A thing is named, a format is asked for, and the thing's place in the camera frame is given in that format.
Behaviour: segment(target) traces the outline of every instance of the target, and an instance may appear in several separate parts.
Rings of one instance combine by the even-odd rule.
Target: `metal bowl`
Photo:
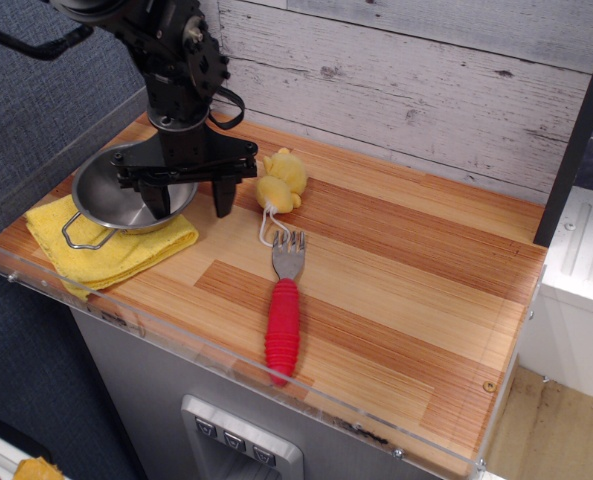
[[[157,219],[150,212],[140,193],[131,188],[120,188],[116,167],[111,164],[114,152],[133,144],[123,144],[107,149],[87,160],[74,177],[72,199],[79,213],[63,227],[63,235],[72,248],[96,250],[116,233],[147,233],[163,227],[179,215],[196,195],[196,183],[170,185],[169,199],[171,213]],[[82,214],[94,223],[113,229],[99,245],[74,244],[67,234],[67,228]]]

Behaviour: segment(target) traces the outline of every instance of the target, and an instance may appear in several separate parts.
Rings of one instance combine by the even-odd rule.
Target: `screw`
[[[496,391],[496,384],[494,382],[485,382],[483,383],[483,389],[487,393],[494,393]]]

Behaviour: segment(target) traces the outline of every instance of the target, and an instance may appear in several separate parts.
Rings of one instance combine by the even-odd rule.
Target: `wood plank wall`
[[[250,120],[541,204],[593,71],[593,0],[203,11]]]

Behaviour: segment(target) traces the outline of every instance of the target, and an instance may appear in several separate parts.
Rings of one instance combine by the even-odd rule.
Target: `white appliance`
[[[519,363],[593,397],[593,191],[574,187],[545,260]]]

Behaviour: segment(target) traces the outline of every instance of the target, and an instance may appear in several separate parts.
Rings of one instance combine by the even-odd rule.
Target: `black cable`
[[[0,31],[0,45],[22,53],[28,57],[36,60],[51,61],[62,55],[67,49],[78,45],[80,42],[89,38],[94,33],[94,29],[87,25],[80,27],[67,33],[64,37],[51,42],[43,43],[42,45],[34,46],[28,45],[17,38],[12,37]]]
[[[212,122],[214,122],[214,124],[217,127],[221,128],[222,130],[229,130],[231,128],[234,128],[236,125],[238,125],[240,122],[243,121],[243,118],[245,118],[245,102],[243,102],[242,98],[240,98],[234,92],[232,92],[231,90],[229,90],[228,88],[225,88],[225,87],[218,87],[218,90],[216,90],[216,94],[220,95],[223,98],[226,98],[227,100],[232,102],[234,105],[236,105],[240,109],[240,113],[238,115],[236,115],[236,117],[232,118],[231,120],[228,120],[225,122],[219,122],[212,116],[212,114],[210,112],[209,119]]]

